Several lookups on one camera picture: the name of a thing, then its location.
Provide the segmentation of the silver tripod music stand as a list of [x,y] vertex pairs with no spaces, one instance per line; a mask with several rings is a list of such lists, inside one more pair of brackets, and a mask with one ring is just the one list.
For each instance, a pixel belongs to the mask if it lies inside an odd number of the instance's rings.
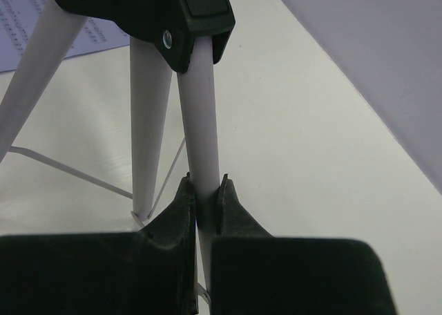
[[229,0],[46,0],[1,101],[1,153],[10,150],[90,18],[112,21],[130,38],[133,217],[144,227],[154,220],[169,88],[177,79],[195,192],[195,250],[210,284],[221,187],[213,67],[235,26]]

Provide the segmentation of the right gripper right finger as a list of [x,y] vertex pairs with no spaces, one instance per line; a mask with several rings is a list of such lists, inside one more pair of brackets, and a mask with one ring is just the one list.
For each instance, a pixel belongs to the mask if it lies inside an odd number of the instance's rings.
[[395,314],[376,252],[360,240],[276,237],[224,178],[211,247],[212,314]]

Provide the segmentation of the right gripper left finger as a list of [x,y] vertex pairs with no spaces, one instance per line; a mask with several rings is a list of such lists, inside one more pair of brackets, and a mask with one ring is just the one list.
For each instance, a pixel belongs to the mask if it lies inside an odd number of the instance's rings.
[[1,238],[2,314],[197,314],[195,192],[134,232]]

